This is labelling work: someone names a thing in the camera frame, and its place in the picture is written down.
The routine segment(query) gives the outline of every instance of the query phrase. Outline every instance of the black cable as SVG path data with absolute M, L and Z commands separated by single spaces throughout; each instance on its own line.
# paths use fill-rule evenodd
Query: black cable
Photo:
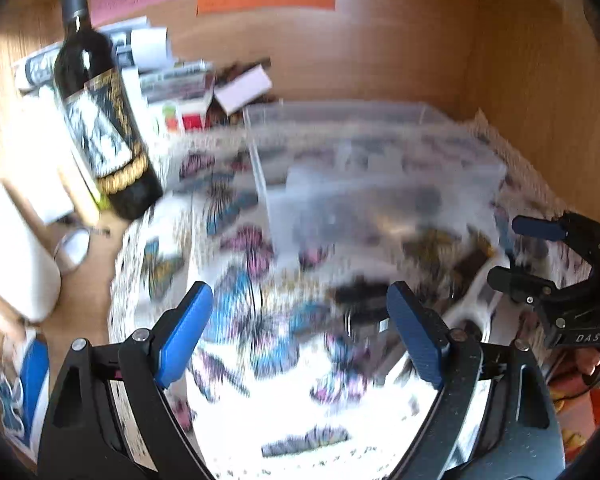
M 590 384 L 584 390 L 582 390 L 579 394 L 574 394 L 574 395 L 570 395 L 570 396 L 560 397 L 560 399 L 554 399 L 554 402 L 560 402 L 561 400 L 573 400 L 573 399 L 577 399 L 577 398 L 579 398 L 579 397 L 581 397 L 583 395 L 588 394 L 591 390 L 593 390 L 593 388 L 596 387 L 596 384 L 598 384 L 598 383 Z

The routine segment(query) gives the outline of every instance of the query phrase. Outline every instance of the wooden wall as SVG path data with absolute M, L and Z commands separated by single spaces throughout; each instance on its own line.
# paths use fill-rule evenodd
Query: wooden wall
M 600 221 L 600 47 L 583 0 L 561 15 L 480 0 L 458 114 L 482 108 L 554 191 Z

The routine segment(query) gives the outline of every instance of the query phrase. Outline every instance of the wine label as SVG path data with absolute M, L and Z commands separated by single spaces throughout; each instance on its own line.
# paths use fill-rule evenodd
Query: wine label
M 120 73 L 112 69 L 64 101 L 74 142 L 108 195 L 131 186 L 149 167 L 122 92 Z

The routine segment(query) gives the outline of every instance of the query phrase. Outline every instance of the wine bottle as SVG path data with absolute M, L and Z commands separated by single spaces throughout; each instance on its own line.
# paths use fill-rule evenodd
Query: wine bottle
M 64 43 L 54 65 L 74 142 L 114 211 L 135 220 L 161 196 L 112 58 L 107 36 L 93 30 L 87 0 L 62 0 Z

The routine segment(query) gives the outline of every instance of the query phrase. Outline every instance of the blue clamp pad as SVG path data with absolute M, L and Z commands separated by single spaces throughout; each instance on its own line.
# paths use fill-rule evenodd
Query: blue clamp pad
M 449 352 L 448 327 L 434 311 L 424 308 L 404 282 L 395 282 L 386 294 L 386 309 L 395 323 L 420 377 L 439 390 Z
M 560 225 L 560 222 L 529 216 L 516 216 L 511 222 L 511 229 L 515 234 L 542 238 L 542 240 L 550 242 L 558 242 L 567 237 L 567 231 Z
M 166 314 L 179 314 L 175 327 L 166 342 L 159 349 L 158 366 L 154 375 L 161 388 L 167 388 L 173 381 L 182 377 L 193 350 L 205 329 L 214 306 L 214 294 L 206 283 L 196 282 L 189 289 L 175 311 Z

